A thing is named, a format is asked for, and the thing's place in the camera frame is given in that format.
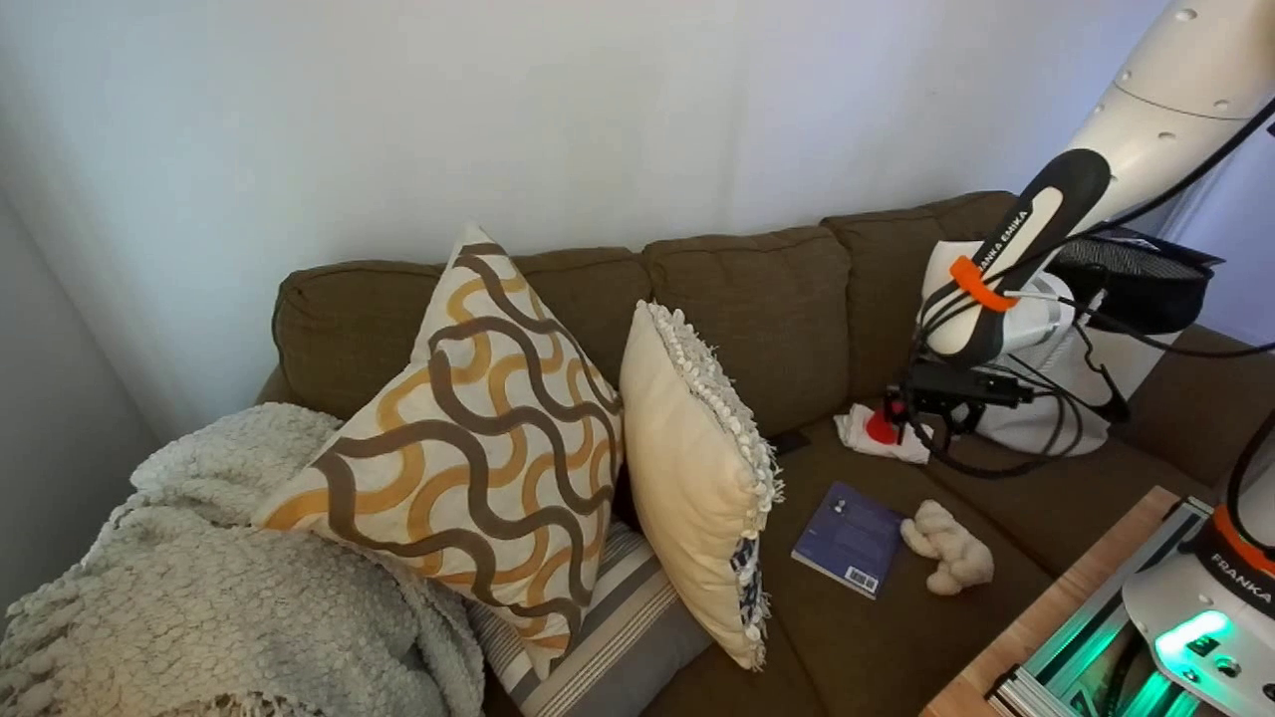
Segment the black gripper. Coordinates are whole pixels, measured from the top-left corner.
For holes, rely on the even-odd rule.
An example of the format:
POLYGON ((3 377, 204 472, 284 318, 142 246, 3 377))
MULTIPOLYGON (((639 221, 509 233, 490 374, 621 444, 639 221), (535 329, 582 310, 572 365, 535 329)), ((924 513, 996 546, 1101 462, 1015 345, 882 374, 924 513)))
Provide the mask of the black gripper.
POLYGON ((936 415, 948 431, 969 432, 987 404, 1021 404, 1033 391, 1008 374, 912 359, 884 394, 890 420, 936 415))

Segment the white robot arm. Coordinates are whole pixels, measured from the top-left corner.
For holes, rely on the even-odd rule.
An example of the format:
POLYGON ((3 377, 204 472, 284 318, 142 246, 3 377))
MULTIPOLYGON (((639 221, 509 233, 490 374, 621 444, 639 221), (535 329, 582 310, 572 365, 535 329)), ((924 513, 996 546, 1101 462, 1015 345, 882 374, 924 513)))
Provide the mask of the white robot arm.
POLYGON ((1275 0, 1173 0, 1078 134, 980 240, 939 240, 890 415, 1011 444, 1105 436, 1193 322, 1206 260, 1126 220, 1218 161, 1275 94, 1275 0))

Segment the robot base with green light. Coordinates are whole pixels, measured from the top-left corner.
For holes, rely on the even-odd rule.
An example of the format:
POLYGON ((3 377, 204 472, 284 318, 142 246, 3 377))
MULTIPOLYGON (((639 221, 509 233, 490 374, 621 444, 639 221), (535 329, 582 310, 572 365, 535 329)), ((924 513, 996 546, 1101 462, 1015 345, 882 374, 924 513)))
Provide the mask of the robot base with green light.
POLYGON ((991 695, 1011 717, 1275 717, 1275 436, 1178 501, 991 695))

